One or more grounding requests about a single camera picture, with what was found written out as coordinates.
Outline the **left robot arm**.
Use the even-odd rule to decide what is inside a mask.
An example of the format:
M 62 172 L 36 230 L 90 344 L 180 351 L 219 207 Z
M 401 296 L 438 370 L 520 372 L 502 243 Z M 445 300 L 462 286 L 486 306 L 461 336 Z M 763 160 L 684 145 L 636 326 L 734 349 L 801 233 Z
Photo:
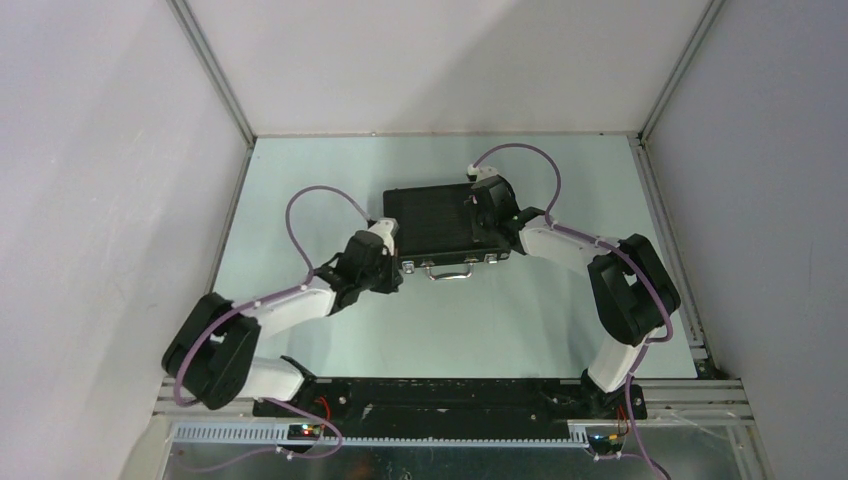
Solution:
M 260 343 L 309 320 L 329 317 L 371 291 L 393 294 L 402 283 L 396 223 L 373 222 L 303 284 L 241 306 L 217 293 L 202 296 L 163 354 L 180 406 L 219 410 L 239 397 L 272 398 L 292 416 L 316 403 L 315 388 L 292 360 L 264 358 Z

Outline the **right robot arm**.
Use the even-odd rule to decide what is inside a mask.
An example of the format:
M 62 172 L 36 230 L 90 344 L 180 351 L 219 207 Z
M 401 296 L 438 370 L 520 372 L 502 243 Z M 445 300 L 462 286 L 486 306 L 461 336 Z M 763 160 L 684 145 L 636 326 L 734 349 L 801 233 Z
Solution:
M 496 173 L 473 170 L 469 178 L 475 234 L 588 278 L 606 337 L 585 372 L 592 383 L 583 388 L 581 402 L 593 417 L 610 416 L 622 403 L 619 388 L 648 345 L 673 336 L 671 315 L 681 299 L 657 251 L 639 234 L 599 237 L 566 227 L 539 208 L 521 209 L 512 186 Z

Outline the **black poker set case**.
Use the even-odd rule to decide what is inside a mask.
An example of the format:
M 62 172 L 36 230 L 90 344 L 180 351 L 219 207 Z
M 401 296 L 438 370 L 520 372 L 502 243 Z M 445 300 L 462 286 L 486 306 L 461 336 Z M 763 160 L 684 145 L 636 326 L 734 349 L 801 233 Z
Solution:
M 469 184 L 390 189 L 382 203 L 383 215 L 398 223 L 395 246 L 404 274 L 422 271 L 432 281 L 464 280 L 476 265 L 511 256 L 507 243 L 474 232 Z

